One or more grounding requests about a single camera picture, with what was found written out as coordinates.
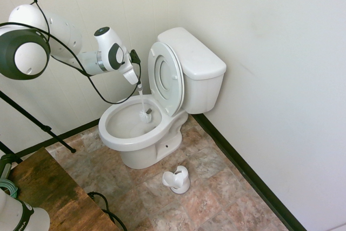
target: wire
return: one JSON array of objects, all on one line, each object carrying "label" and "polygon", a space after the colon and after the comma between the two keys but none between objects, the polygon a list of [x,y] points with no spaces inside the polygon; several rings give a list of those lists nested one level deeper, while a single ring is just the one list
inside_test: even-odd
[{"label": "wire", "polygon": [[101,193],[98,193],[98,192],[89,192],[88,195],[89,195],[89,197],[91,197],[92,200],[94,200],[94,198],[95,198],[94,195],[98,195],[98,196],[100,196],[101,198],[103,198],[103,200],[104,200],[104,202],[105,202],[105,204],[106,204],[106,209],[102,209],[102,211],[105,212],[105,213],[107,213],[107,214],[109,215],[109,218],[110,218],[110,220],[111,220],[113,223],[115,223],[115,222],[114,222],[114,219],[113,219],[113,217],[114,217],[114,218],[118,221],[118,223],[122,226],[122,228],[124,229],[124,231],[127,231],[126,226],[125,226],[124,223],[120,220],[120,218],[118,218],[114,213],[112,213],[112,212],[109,210],[108,201],[107,201],[107,199],[106,199],[105,196],[103,196]]},{"label": "wire", "polygon": [[0,187],[6,188],[5,192],[8,190],[11,197],[17,197],[18,188],[10,180],[0,178]]},{"label": "wire", "polygon": [[120,220],[120,218],[118,218],[114,213],[112,213],[111,211],[108,211],[108,210],[105,210],[105,209],[102,209],[103,212],[107,213],[109,216],[112,216],[114,217],[118,222],[119,224],[121,225],[121,227],[124,229],[124,231],[128,231],[126,229],[126,226],[124,225],[124,223]]},{"label": "wire", "polygon": [[42,15],[43,15],[43,18],[44,18],[44,20],[45,20],[45,23],[47,24],[47,28],[48,28],[48,39],[47,39],[47,41],[49,42],[49,38],[50,38],[50,28],[49,28],[48,20],[47,20],[47,18],[46,18],[46,16],[45,16],[44,12],[42,11],[42,9],[39,7],[39,5],[38,5],[38,0],[34,0],[30,5],[32,5],[32,4],[34,4],[34,3],[37,5],[38,9],[41,11],[41,13],[42,13]]},{"label": "wire", "polygon": [[46,32],[45,30],[42,30],[42,29],[40,29],[40,28],[33,27],[33,26],[31,26],[31,25],[28,25],[28,24],[22,24],[22,23],[16,23],[16,22],[1,23],[1,24],[0,24],[0,27],[6,26],[6,25],[20,25],[20,26],[23,26],[23,27],[36,29],[36,30],[38,30],[38,31],[40,31],[40,32],[42,32],[42,33],[48,35],[48,39],[49,39],[49,37],[51,37],[51,38],[53,38],[54,40],[56,40],[59,44],[61,44],[64,48],[66,48],[67,51],[69,51],[69,52],[73,55],[73,57],[76,59],[76,61],[78,62],[79,66],[80,66],[82,69],[75,68],[75,67],[73,67],[73,66],[71,66],[71,65],[69,65],[69,64],[67,64],[67,63],[65,63],[65,62],[62,62],[62,61],[58,60],[58,59],[55,58],[54,56],[52,56],[52,57],[53,57],[54,59],[56,59],[57,61],[59,61],[59,62],[65,64],[65,65],[68,65],[68,66],[70,66],[70,67],[72,67],[72,68],[78,70],[78,71],[79,71],[80,73],[82,73],[85,77],[87,77],[88,80],[89,80],[89,82],[90,82],[90,84],[91,84],[92,87],[95,89],[96,93],[100,96],[100,98],[101,98],[104,102],[106,102],[106,103],[108,103],[108,104],[121,104],[121,103],[124,103],[125,101],[127,101],[127,100],[135,93],[135,91],[136,91],[138,85],[141,83],[142,68],[141,68],[141,64],[140,64],[140,63],[138,63],[138,66],[139,66],[139,77],[138,77],[138,82],[136,83],[136,86],[135,86],[134,90],[132,91],[132,93],[131,93],[127,98],[125,98],[124,100],[121,100],[121,101],[119,101],[119,102],[110,102],[110,101],[106,100],[106,99],[102,96],[102,94],[98,91],[98,89],[96,88],[96,86],[94,85],[93,81],[92,81],[91,78],[90,78],[90,75],[89,75],[89,74],[87,73],[87,71],[84,69],[82,63],[80,62],[80,60],[78,59],[78,57],[75,55],[75,53],[74,53],[69,47],[67,47],[62,41],[60,41],[57,37],[55,37],[54,35],[52,35],[52,34],[50,33],[50,29],[49,29],[49,25],[48,25],[48,20],[47,20],[47,18],[46,18],[46,16],[45,16],[44,12],[42,11],[42,9],[41,9],[40,7],[39,7],[39,9],[40,9],[40,11],[41,11],[42,15],[44,16],[44,19],[45,19],[45,21],[46,21],[46,23],[47,23],[48,32]]}]

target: black metal leg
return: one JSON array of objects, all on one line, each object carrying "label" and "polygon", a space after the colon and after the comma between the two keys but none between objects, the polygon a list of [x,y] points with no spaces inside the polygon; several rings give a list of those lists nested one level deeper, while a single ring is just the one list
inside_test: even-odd
[{"label": "black metal leg", "polygon": [[24,115],[26,118],[28,118],[31,122],[33,122],[35,125],[40,127],[43,131],[51,135],[53,138],[55,138],[57,141],[59,141],[62,145],[64,145],[66,148],[68,148],[72,153],[76,152],[76,149],[70,147],[67,143],[65,143],[61,138],[59,138],[57,135],[55,135],[51,131],[50,126],[45,126],[42,124],[39,120],[34,118],[31,114],[29,114],[24,108],[22,108],[20,105],[18,105],[15,101],[13,101],[11,98],[9,98],[4,92],[0,91],[0,98],[5,100],[7,103],[9,103],[12,107],[14,107],[17,111],[19,111],[22,115]]},{"label": "black metal leg", "polygon": [[[5,154],[14,154],[16,155],[10,148],[8,148],[3,142],[0,141],[0,150],[3,151]],[[23,162],[22,159],[20,159],[17,155],[16,155],[17,159],[16,159],[16,163],[21,163]]]}]

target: wooden table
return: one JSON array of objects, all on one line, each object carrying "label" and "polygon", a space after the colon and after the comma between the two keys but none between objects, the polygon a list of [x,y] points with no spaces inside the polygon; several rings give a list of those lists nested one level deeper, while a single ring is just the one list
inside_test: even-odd
[{"label": "wooden table", "polygon": [[50,231],[119,231],[44,148],[16,166],[9,180],[18,187],[20,200],[48,212]]}]

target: black baseboard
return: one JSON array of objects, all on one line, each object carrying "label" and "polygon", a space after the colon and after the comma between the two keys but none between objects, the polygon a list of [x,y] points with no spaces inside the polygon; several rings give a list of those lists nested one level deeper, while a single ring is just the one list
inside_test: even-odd
[{"label": "black baseboard", "polygon": [[247,164],[232,145],[222,136],[222,134],[212,125],[212,123],[203,114],[193,115],[200,126],[211,136],[220,150],[237,167],[244,178],[257,191],[261,198],[267,203],[271,210],[291,231],[307,231],[302,224],[292,215],[287,207],[278,199],[278,197],[269,189],[255,171]]},{"label": "black baseboard", "polygon": [[[70,131],[67,131],[66,133],[64,134],[61,134],[61,135],[58,135],[58,137],[60,137],[61,139],[66,139],[66,138],[69,138],[73,135],[76,135],[82,131],[85,131],[91,127],[94,127],[94,126],[97,126],[98,125],[98,122],[99,122],[99,119],[97,120],[94,120],[94,121],[91,121],[90,123],[87,123],[85,125],[82,125],[80,127],[77,127],[73,130],[70,130]],[[20,157],[23,157],[25,155],[28,155],[28,154],[31,154],[35,151],[37,151],[39,148],[41,147],[48,147],[48,146],[51,146],[52,144],[58,142],[56,139],[54,138],[51,138],[51,139],[48,139],[46,141],[43,141],[42,143],[39,143],[35,146],[32,146],[32,147],[29,147],[29,148],[26,148],[18,153],[16,153],[16,155],[20,158]]]}]

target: white toilet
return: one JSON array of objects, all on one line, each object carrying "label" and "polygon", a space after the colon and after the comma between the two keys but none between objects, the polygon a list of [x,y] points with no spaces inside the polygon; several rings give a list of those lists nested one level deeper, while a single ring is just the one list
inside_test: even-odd
[{"label": "white toilet", "polygon": [[98,124],[103,143],[134,169],[149,167],[180,146],[188,113],[214,107],[226,71],[226,64],[184,28],[163,32],[157,40],[148,58],[151,95],[143,96],[151,122],[141,121],[141,98],[133,96],[112,105]]}]

